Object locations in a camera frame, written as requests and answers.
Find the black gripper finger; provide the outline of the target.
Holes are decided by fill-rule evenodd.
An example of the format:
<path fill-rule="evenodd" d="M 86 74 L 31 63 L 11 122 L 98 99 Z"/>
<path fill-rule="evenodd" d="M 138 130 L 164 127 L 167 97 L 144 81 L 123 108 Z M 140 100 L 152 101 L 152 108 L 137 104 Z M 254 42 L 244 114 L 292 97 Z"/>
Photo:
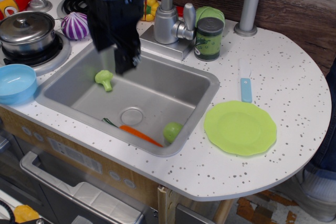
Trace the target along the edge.
<path fill-rule="evenodd" d="M 141 61 L 140 43 L 117 45 L 114 50 L 115 72 L 124 74 L 127 71 L 136 68 Z"/>
<path fill-rule="evenodd" d="M 97 51 L 103 51 L 116 45 L 116 43 L 111 41 L 110 39 L 97 39 L 94 43 Z"/>

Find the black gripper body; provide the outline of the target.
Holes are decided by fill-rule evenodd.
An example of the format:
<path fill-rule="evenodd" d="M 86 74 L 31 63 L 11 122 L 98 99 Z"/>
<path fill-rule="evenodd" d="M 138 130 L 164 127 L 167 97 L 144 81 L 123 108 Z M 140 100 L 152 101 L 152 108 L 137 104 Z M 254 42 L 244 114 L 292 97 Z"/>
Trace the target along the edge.
<path fill-rule="evenodd" d="M 88 24 L 93 43 L 110 39 L 117 45 L 140 43 L 137 23 L 144 0 L 88 0 Z"/>

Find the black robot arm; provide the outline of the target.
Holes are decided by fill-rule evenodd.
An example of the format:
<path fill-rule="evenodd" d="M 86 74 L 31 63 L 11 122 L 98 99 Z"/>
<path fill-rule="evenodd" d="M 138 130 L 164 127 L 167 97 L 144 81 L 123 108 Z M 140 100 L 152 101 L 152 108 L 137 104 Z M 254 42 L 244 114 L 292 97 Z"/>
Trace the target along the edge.
<path fill-rule="evenodd" d="M 117 74 L 140 62 L 141 43 L 137 23 L 144 13 L 144 0 L 87 0 L 88 27 L 98 51 L 115 46 Z"/>

